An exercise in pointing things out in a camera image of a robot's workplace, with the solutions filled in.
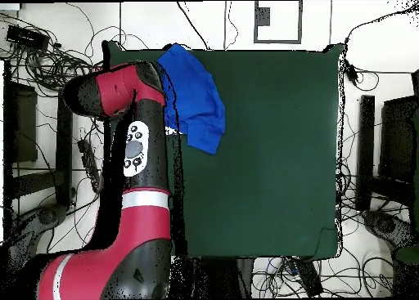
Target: green tabletop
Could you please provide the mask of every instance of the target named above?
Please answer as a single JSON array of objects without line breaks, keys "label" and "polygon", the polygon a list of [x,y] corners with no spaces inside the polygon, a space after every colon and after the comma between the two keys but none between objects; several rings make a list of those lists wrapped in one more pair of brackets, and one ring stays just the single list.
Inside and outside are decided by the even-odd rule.
[{"label": "green tabletop", "polygon": [[[164,54],[108,46],[110,65],[156,62]],[[226,132],[216,155],[187,146],[182,136],[184,218],[192,257],[336,255],[342,48],[190,51],[213,75],[226,108]],[[168,161],[172,190],[170,145]]]}]

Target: black cable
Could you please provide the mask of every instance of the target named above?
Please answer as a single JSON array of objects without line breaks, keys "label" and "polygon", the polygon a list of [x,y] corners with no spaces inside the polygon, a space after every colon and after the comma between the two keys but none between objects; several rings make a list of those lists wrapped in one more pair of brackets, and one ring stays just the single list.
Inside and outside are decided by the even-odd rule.
[{"label": "black cable", "polygon": [[[82,12],[82,14],[84,15],[84,17],[86,17],[86,20],[88,21],[88,23],[90,24],[90,28],[92,29],[92,32],[93,32],[93,37],[94,37],[94,35],[95,35],[95,30],[93,29],[93,25],[92,25],[92,22],[90,21],[90,19],[88,18],[88,16],[86,15],[86,13],[80,8],[80,7],[77,7],[77,6],[74,6],[73,4],[69,4],[68,2],[65,2],[65,4],[67,4],[67,5],[69,5],[69,6],[71,6],[71,7],[75,7],[75,8],[77,8],[77,9],[79,9],[81,12]],[[86,50],[84,50],[84,54],[86,55],[86,51],[88,50],[88,46],[90,45],[90,47],[92,48],[92,55],[91,55],[91,57],[93,57],[93,53],[94,53],[94,50],[93,50],[93,46],[92,46],[92,40],[90,41],[90,43],[86,46]]]},{"label": "black cable", "polygon": [[233,40],[232,43],[229,43],[227,45],[227,47],[225,47],[225,35],[226,35],[226,33],[224,31],[224,50],[227,50],[231,45],[235,44],[236,43],[236,40],[237,40],[237,37],[239,36],[239,30],[237,29],[237,27],[230,20],[230,12],[231,12],[231,10],[232,10],[232,1],[230,1],[230,7],[228,8],[228,16],[227,16],[227,18],[228,18],[228,21],[230,22],[230,24],[232,24],[232,26],[236,30],[236,37],[234,38],[234,40]]},{"label": "black cable", "polygon": [[[403,14],[408,14],[408,13],[411,13],[411,12],[418,13],[419,12],[419,6],[418,5],[419,5],[419,1],[418,2],[415,2],[408,9],[405,9],[405,10],[402,10],[402,11],[395,11],[395,12],[392,12],[390,14],[387,14],[387,15],[384,15],[384,16],[380,16],[380,17],[378,17],[375,20],[364,22],[364,23],[362,23],[360,25],[357,25],[357,26],[353,27],[349,31],[349,34],[348,34],[348,36],[345,39],[345,46],[348,45],[349,40],[350,40],[350,36],[351,36],[352,32],[355,31],[356,29],[358,29],[359,27],[362,27],[364,25],[370,25],[370,24],[373,24],[373,23],[378,23],[378,22],[381,22],[381,21],[383,21],[383,20],[385,20],[385,19],[387,19],[387,18],[389,18],[391,16],[395,16],[395,15],[403,15]],[[404,72],[404,71],[402,71],[402,72],[374,71],[374,70],[360,69],[360,68],[355,67],[354,65],[350,65],[347,68],[349,69],[349,70],[347,70],[347,73],[349,73],[349,75],[348,75],[349,79],[351,80],[351,82],[353,83],[353,85],[357,89],[359,89],[359,90],[361,90],[363,92],[370,92],[370,91],[374,90],[378,86],[378,83],[380,82],[380,77],[378,76],[378,74],[412,74],[413,73],[413,72],[409,73],[409,72]],[[362,88],[360,88],[358,86],[358,84],[359,84],[359,82],[358,82],[358,74],[361,74],[363,76],[363,73],[374,74],[376,76],[376,79],[377,79],[376,86],[374,86],[371,89],[362,89]]]},{"label": "black cable", "polygon": [[193,23],[191,22],[191,19],[189,19],[189,16],[187,15],[187,13],[183,10],[183,8],[180,6],[179,2],[176,2],[176,4],[178,4],[178,8],[182,11],[182,13],[185,15],[185,17],[187,18],[187,22],[189,22],[189,25],[191,25],[191,27],[193,28],[193,30],[195,31],[196,34],[198,34],[198,36],[200,37],[200,40],[202,40],[202,42],[205,45],[205,49],[209,50],[209,46],[207,45],[206,41],[202,38],[202,36],[200,35],[200,33],[196,30],[195,26],[193,25]]},{"label": "black cable", "polygon": [[76,188],[75,188],[76,196],[75,196],[75,204],[74,204],[74,211],[73,211],[73,213],[74,213],[74,228],[75,228],[75,231],[76,231],[77,235],[79,236],[80,240],[82,240],[82,242],[84,242],[84,238],[80,235],[79,230],[77,229],[77,223],[75,221],[75,213],[76,213],[75,209],[77,208],[77,198],[79,197],[79,186],[86,179],[89,179],[89,177],[84,177],[83,179],[81,179],[79,181],[79,183],[77,184]]},{"label": "black cable", "polygon": [[[82,218],[84,217],[84,215],[88,212],[88,209],[90,208],[90,206],[95,202],[95,201],[97,201],[97,199],[99,198],[99,196],[98,195],[96,195],[96,197],[90,202],[90,203],[88,203],[88,204],[85,204],[84,206],[82,206],[82,207],[80,207],[80,208],[77,208],[77,209],[75,209],[73,212],[71,212],[71,213],[67,213],[66,214],[66,216],[69,216],[69,215],[71,215],[72,213],[75,213],[76,211],[79,211],[79,210],[81,210],[82,208],[86,208],[86,207],[88,207],[87,209],[86,209],[86,211],[84,212],[84,214],[82,215],[82,217],[81,218],[79,218],[79,220],[75,223],[76,225],[78,225],[79,224],[79,222],[82,220]],[[58,243],[60,243],[72,230],[74,229],[74,226],[69,230],[69,231],[67,231],[65,234],[64,234],[64,236],[62,236],[49,250],[51,251],[54,247],[56,247],[56,245],[58,244]]]},{"label": "black cable", "polygon": [[49,240],[49,243],[47,245],[47,253],[49,253],[51,251],[51,243],[54,240],[54,235],[56,234],[56,229],[52,228],[52,234],[51,234],[51,239]]},{"label": "black cable", "polygon": [[367,290],[367,293],[368,293],[368,295],[371,297],[371,298],[374,298],[374,296],[371,294],[371,292],[370,292],[370,288],[371,288],[371,286],[369,286],[368,285],[368,283],[367,283],[367,277],[365,276],[365,274],[366,274],[366,272],[365,272],[365,266],[370,262],[370,261],[374,261],[374,260],[381,260],[381,261],[383,261],[383,262],[386,262],[387,264],[389,264],[391,267],[393,267],[393,263],[392,262],[390,262],[390,261],[388,261],[387,259],[385,259],[385,258],[383,258],[383,257],[371,257],[371,258],[368,258],[364,263],[363,263],[363,266],[362,266],[362,268],[361,268],[361,272],[362,272],[362,278],[363,278],[363,283],[364,283],[364,286],[365,286],[365,289]]}]

